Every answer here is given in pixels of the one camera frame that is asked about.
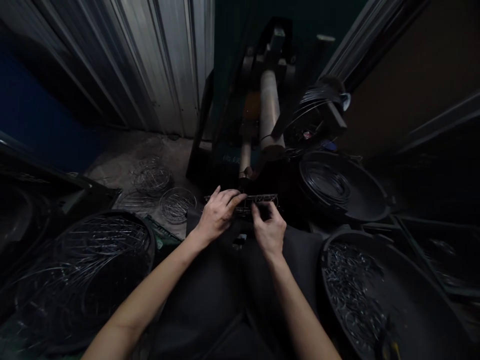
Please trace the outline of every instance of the finger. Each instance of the finger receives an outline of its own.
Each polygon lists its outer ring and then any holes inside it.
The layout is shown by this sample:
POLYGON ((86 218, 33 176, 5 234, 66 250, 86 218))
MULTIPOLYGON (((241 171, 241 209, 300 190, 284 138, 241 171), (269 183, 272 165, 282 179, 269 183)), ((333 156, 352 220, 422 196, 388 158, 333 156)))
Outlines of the finger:
POLYGON ((279 213, 279 210, 277 209, 277 207, 272 201, 263 201, 263 202, 260 202, 260 204, 268 208, 268 210, 270 211, 271 219, 283 219, 282 215, 280 215, 279 213))
POLYGON ((262 218, 260 217, 260 211, 259 211, 259 208, 257 207, 257 205, 255 203, 252 202, 251 204, 251 217, 253 218, 253 224, 256 225, 256 224, 260 224, 260 223, 263 223, 264 221, 262 220, 262 218))
POLYGON ((210 199, 208 199, 208 202, 212 202, 213 200, 215 200, 215 198, 217 197, 217 195, 219 194, 220 192, 220 185, 218 185, 215 189, 215 191, 213 192, 212 195, 210 195, 210 199))
POLYGON ((238 190, 233 190, 233 189, 230 189, 230 190, 225 190, 225 191, 222 191, 219 196, 223 193, 223 196, 221 197, 221 202, 225 205, 227 205, 230 200, 232 200, 232 198, 234 196, 237 196, 238 194, 240 194, 240 191, 238 190))
POLYGON ((234 213, 235 208, 245 199, 247 198, 247 194, 239 194, 237 196, 232 197, 230 203, 228 204, 228 211, 230 214, 234 213))

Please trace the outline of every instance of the metal pipe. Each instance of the metal pipe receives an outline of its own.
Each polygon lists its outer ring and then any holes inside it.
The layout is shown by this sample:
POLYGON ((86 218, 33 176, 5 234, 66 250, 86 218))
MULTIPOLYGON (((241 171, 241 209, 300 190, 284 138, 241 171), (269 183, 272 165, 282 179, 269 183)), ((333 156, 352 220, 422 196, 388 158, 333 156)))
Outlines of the metal pipe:
POLYGON ((272 70, 265 70, 260 78, 260 149, 266 161, 280 159, 285 152, 283 135, 275 140, 271 133, 280 115, 277 79, 272 70))
POLYGON ((249 178, 247 168, 250 167, 250 161, 252 158, 252 138, 250 136, 244 136, 241 143, 240 150, 240 178, 249 178))
POLYGON ((309 54, 308 61, 303 71, 297 75, 293 91, 288 96, 288 101, 281 109, 280 118, 277 116, 276 126, 270 130, 274 139, 279 139, 287 126, 292 121, 295 110, 298 109, 300 100, 305 95, 309 85, 314 82, 314 75, 319 67, 322 57, 327 53, 328 48, 335 39, 331 36, 317 35, 313 49, 309 54))

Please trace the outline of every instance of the dark pants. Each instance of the dark pants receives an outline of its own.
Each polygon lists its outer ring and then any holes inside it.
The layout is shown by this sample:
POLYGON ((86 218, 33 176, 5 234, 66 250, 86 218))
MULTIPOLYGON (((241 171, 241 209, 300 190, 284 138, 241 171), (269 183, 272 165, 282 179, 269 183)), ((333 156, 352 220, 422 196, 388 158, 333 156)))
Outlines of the dark pants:
MULTIPOLYGON (((200 220, 188 212, 187 234, 200 220)), ((283 255, 317 314, 316 269, 323 239, 287 227, 283 255)), ((169 296, 151 359, 295 359, 283 311, 253 224, 236 221, 193 261, 169 296), (232 246, 246 234, 241 250, 232 246)))

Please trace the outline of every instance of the dirty floor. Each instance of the dirty floor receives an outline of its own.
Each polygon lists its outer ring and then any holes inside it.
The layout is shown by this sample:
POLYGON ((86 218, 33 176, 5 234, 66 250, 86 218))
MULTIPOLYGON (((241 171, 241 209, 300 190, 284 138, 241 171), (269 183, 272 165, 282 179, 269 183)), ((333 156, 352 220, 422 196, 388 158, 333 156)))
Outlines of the dirty floor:
MULTIPOLYGON (((107 149, 84 173, 88 178, 108 188, 122 188, 122 197, 135 191, 133 181, 139 163, 155 156, 161 164, 171 170, 174 184, 172 187, 186 188, 196 197, 197 208, 202 206, 199 189, 185 178, 193 141, 179 138, 168 139, 165 135, 143 131, 116 131, 107 134, 107 149)), ((202 143, 208 148, 209 143, 202 143)), ((160 211, 160 198, 149 200, 152 203, 151 216, 172 233, 185 238, 187 224, 170 224, 160 211)))

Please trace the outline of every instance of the right hand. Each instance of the right hand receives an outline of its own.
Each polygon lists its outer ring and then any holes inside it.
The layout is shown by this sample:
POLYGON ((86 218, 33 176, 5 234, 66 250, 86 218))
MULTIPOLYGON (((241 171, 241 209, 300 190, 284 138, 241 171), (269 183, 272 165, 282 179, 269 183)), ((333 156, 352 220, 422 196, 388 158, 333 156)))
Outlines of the right hand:
POLYGON ((255 237, 260 245, 263 255, 267 260, 282 257, 284 247, 284 234, 287 223, 280 215, 273 202, 264 202, 270 211, 270 218, 263 221, 260 217, 259 208, 255 203, 251 205, 251 214, 253 216, 253 228, 255 237))

